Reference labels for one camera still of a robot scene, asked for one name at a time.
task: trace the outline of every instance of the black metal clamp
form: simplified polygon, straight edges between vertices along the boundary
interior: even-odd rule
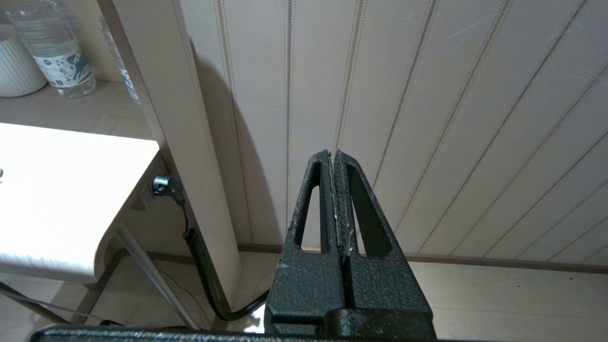
[[[320,254],[301,249],[319,186]],[[355,215],[365,245],[359,254]],[[266,304],[267,333],[434,340],[432,311],[359,163],[309,161]]]

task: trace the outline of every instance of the white desk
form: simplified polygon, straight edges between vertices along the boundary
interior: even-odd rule
[[[156,141],[0,124],[0,271],[97,282],[118,229],[182,316],[181,303],[120,221],[160,164]]]

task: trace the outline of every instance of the black power cord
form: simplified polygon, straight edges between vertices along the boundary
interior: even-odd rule
[[[252,313],[268,297],[268,291],[262,293],[258,298],[255,298],[251,303],[245,305],[242,309],[235,312],[230,311],[230,308],[224,305],[224,302],[219,298],[219,289],[216,287],[216,282],[213,277],[213,264],[207,254],[204,242],[198,236],[196,231],[190,227],[188,215],[185,208],[185,197],[181,182],[168,175],[158,175],[154,178],[152,189],[156,196],[169,196],[181,208],[184,213],[185,231],[182,237],[188,245],[188,249],[194,258],[196,270],[201,278],[202,287],[209,300],[209,304],[213,312],[223,321],[236,321],[248,314]]]

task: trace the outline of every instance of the white ribbed container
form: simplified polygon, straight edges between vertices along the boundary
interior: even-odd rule
[[[35,92],[47,80],[10,25],[0,25],[0,96]]]

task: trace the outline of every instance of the plastic water bottle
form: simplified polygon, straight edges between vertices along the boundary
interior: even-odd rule
[[[9,0],[4,10],[40,70],[57,92],[80,97],[95,89],[95,76],[53,0]]]
[[[110,29],[108,28],[108,23],[106,22],[106,18],[104,18],[103,15],[101,18],[99,18],[99,28],[102,30],[103,36],[106,38],[106,43],[114,55],[114,59],[118,65],[118,70],[120,71],[120,75],[122,75],[123,81],[125,81],[126,90],[129,92],[129,96],[131,96],[133,100],[139,104],[139,98],[137,96],[137,92],[135,91],[135,87],[133,87],[133,83],[131,83],[131,77],[129,77],[129,73],[126,71],[125,64],[120,56],[120,52],[118,52],[118,47],[116,47],[116,42],[114,42],[114,37],[112,37]]]

